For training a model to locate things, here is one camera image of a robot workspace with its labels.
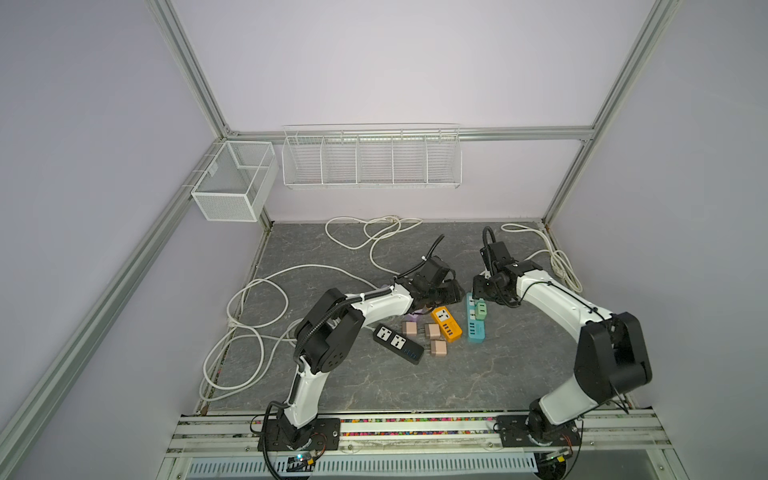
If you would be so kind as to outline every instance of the white mesh basket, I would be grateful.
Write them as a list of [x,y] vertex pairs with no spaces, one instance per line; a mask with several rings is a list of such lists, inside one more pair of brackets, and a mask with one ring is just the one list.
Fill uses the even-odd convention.
[[290,188],[457,187],[458,128],[287,134],[283,180]]
[[270,142],[225,141],[192,197],[208,220],[256,222],[276,176]]

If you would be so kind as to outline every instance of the orange power strip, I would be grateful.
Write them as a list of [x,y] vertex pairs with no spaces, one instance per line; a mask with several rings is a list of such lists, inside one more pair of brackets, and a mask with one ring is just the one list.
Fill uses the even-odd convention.
[[444,306],[434,309],[432,311],[432,318],[435,320],[435,323],[440,325],[440,332],[448,343],[462,336],[462,328],[458,326],[453,315]]

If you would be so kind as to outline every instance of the gray marble tabletop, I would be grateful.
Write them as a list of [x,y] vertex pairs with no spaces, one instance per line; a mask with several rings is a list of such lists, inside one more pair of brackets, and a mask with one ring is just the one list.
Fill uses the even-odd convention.
[[[445,239],[435,255],[455,269],[460,284],[472,288],[472,277],[483,270],[479,250],[485,223],[423,223],[393,238],[382,240],[374,250],[376,262],[391,270],[403,271],[418,263],[432,241],[441,233]],[[534,233],[503,233],[500,223],[490,224],[497,240],[504,240],[510,253],[525,258],[543,248]],[[366,238],[362,225],[335,223],[329,228],[334,237],[349,245]],[[322,224],[278,223],[259,265],[257,276],[301,263],[324,263],[337,266],[374,285],[387,284],[392,275],[377,270],[369,261],[369,248],[347,250],[332,242]],[[547,270],[546,254],[535,260]],[[278,336],[288,323],[302,318],[320,295],[332,287],[345,293],[369,290],[364,283],[327,269],[303,268],[273,279],[288,294],[290,304],[278,322],[260,330]],[[248,296],[241,321],[257,325],[280,313],[283,297],[267,285],[255,287]],[[349,356],[326,382],[320,397],[321,412],[379,410],[475,410],[527,409],[530,402],[551,391],[572,372],[576,352],[574,340],[554,321],[529,303],[509,309],[494,303],[488,305],[485,341],[467,340],[464,303],[448,307],[465,331],[464,336],[448,344],[448,355],[436,358],[425,353],[417,366],[374,343],[372,332],[363,329]],[[399,327],[402,317],[385,324]],[[429,316],[419,319],[419,326],[431,322]],[[423,336],[420,343],[426,345]],[[264,340],[266,355],[274,342]],[[269,372],[260,383],[229,398],[213,402],[212,410],[263,410],[270,400],[284,401],[288,396],[295,364],[288,343],[277,347]],[[255,339],[237,340],[221,367],[219,384],[236,385],[247,380],[259,362],[259,346]]]

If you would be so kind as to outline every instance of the blue power strip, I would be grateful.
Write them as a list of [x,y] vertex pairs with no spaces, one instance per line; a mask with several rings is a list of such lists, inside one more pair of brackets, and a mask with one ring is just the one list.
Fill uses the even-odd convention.
[[467,293],[465,298],[467,303],[467,327],[469,331],[469,341],[472,343],[482,343],[485,340],[485,322],[478,320],[475,316],[475,301],[472,294]]

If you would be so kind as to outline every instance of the coiled white cable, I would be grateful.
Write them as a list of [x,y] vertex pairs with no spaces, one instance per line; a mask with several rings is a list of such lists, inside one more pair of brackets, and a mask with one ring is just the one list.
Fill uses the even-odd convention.
[[[517,229],[511,230],[506,227],[517,227]],[[568,288],[576,293],[581,293],[583,290],[581,281],[578,279],[578,277],[576,277],[576,273],[574,273],[574,268],[571,266],[571,261],[568,259],[568,255],[566,255],[563,250],[556,250],[552,245],[552,242],[549,240],[549,237],[547,237],[544,232],[535,228],[526,227],[525,225],[521,225],[519,223],[505,223],[502,225],[502,231],[509,233],[533,232],[539,235],[544,241],[546,248],[534,252],[532,255],[529,255],[526,260],[530,260],[540,253],[549,253],[549,263],[552,265],[552,271],[554,271],[554,274],[559,276],[565,282],[565,284],[568,285]]]
[[[357,223],[363,223],[362,232],[366,235],[366,237],[368,237],[368,240],[366,240],[365,242],[361,243],[357,247],[353,247],[351,245],[347,245],[346,243],[338,241],[337,239],[333,238],[333,235],[331,235],[331,233],[328,231],[328,226],[334,220],[354,220]],[[415,222],[415,223],[413,225],[411,225],[410,227],[403,228],[402,227],[402,223],[403,222],[407,222],[407,221],[412,221],[412,222]],[[368,226],[369,225],[371,225],[372,223],[381,223],[381,222],[389,222],[392,225],[390,225],[388,227],[382,228],[381,230],[379,230],[378,232],[374,233],[373,235],[368,233]],[[390,270],[388,268],[384,268],[383,266],[377,264],[373,260],[373,248],[381,240],[384,240],[385,238],[394,237],[398,233],[405,232],[407,230],[411,230],[412,228],[418,227],[422,223],[424,223],[424,220],[422,220],[421,218],[400,218],[400,217],[395,217],[394,215],[385,215],[384,217],[373,218],[371,220],[361,220],[361,219],[355,218],[355,217],[334,217],[334,218],[332,218],[332,219],[330,219],[330,220],[328,220],[326,222],[326,235],[328,235],[328,238],[330,238],[334,242],[338,243],[342,247],[344,247],[346,249],[349,249],[349,250],[359,250],[359,249],[363,248],[365,245],[367,245],[368,243],[373,242],[373,244],[371,245],[371,250],[368,252],[368,258],[371,260],[371,263],[373,264],[373,266],[375,266],[379,270],[384,270],[385,272],[394,273],[395,275],[399,275],[399,272],[396,272],[394,270]]]
[[[307,264],[304,264],[304,265],[291,266],[291,267],[286,268],[284,270],[281,270],[281,271],[279,271],[277,273],[273,273],[272,275],[269,275],[266,278],[256,278],[256,279],[251,280],[246,286],[244,286],[242,289],[240,289],[240,291],[235,293],[234,296],[227,303],[227,325],[229,326],[229,329],[227,330],[227,333],[223,337],[221,337],[221,339],[218,342],[216,342],[216,345],[214,345],[214,347],[211,349],[211,351],[208,353],[208,355],[205,357],[205,360],[203,361],[203,381],[200,383],[200,388],[199,388],[199,392],[198,392],[198,394],[200,395],[200,399],[202,399],[205,402],[215,402],[217,400],[225,399],[228,396],[232,396],[232,395],[235,395],[236,393],[242,392],[245,389],[249,389],[250,387],[256,385],[264,377],[264,375],[266,375],[267,370],[269,369],[270,365],[272,364],[272,358],[275,355],[275,350],[277,349],[277,346],[281,342],[288,342],[291,345],[295,346],[295,343],[294,343],[295,339],[288,338],[288,335],[290,333],[290,330],[294,326],[298,325],[299,322],[301,322],[302,319],[298,319],[298,320],[293,321],[290,325],[288,325],[288,327],[286,328],[285,332],[283,332],[283,334],[280,335],[279,337],[261,335],[261,334],[259,334],[257,329],[263,328],[265,326],[272,325],[277,320],[283,318],[283,315],[285,315],[285,312],[288,310],[288,295],[285,293],[285,290],[280,288],[280,286],[278,286],[276,283],[272,282],[270,279],[274,278],[275,276],[280,275],[281,273],[290,272],[291,270],[296,270],[296,269],[299,269],[299,268],[307,268],[307,267],[327,268],[327,269],[330,269],[330,270],[336,270],[338,272],[346,274],[347,276],[352,277],[355,280],[359,280],[359,281],[363,282],[364,284],[370,286],[374,290],[376,289],[376,287],[372,283],[370,283],[368,280],[360,278],[359,276],[356,276],[356,275],[352,275],[351,273],[347,272],[346,270],[340,269],[337,266],[321,265],[321,264],[318,264],[318,263],[307,263]],[[283,294],[283,298],[285,299],[285,306],[283,307],[283,311],[280,312],[280,314],[278,316],[276,316],[274,319],[270,320],[267,323],[262,323],[260,325],[246,325],[244,323],[241,323],[239,320],[234,318],[234,316],[232,315],[232,313],[230,311],[230,308],[232,306],[232,302],[239,296],[240,297],[240,311],[242,312],[243,305],[245,304],[246,292],[248,290],[250,290],[251,288],[255,287],[256,285],[259,285],[260,283],[267,283],[267,284],[269,284],[271,286],[274,286],[280,293]],[[239,329],[239,328],[249,330],[253,334],[252,335],[251,334],[247,334],[247,335],[234,336],[231,339],[227,340],[227,338],[230,337],[234,333],[234,331]],[[241,383],[239,385],[235,385],[235,386],[222,386],[222,385],[216,384],[211,379],[211,377],[214,374],[214,369],[216,368],[217,361],[219,360],[219,358],[221,358],[221,356],[227,350],[227,347],[232,342],[234,342],[235,340],[244,339],[244,338],[253,338],[253,337],[255,337],[257,339],[257,341],[259,342],[259,347],[260,347],[259,365],[258,365],[258,367],[256,367],[256,370],[253,372],[253,375],[247,381],[245,381],[245,382],[243,382],[243,383]],[[261,366],[264,364],[264,342],[262,340],[264,338],[274,339],[274,340],[276,340],[276,342],[275,342],[274,347],[272,348],[272,352],[270,353],[270,358],[268,359],[268,361],[266,363],[266,366],[264,367],[264,370],[261,371]],[[218,349],[218,354],[216,354],[216,356],[213,357],[213,363],[211,363],[212,355],[217,351],[217,349]],[[205,387],[206,383],[208,385],[214,387],[215,389],[227,390],[228,393],[224,393],[223,395],[220,395],[220,396],[217,396],[217,397],[206,397],[204,395],[204,387]]]

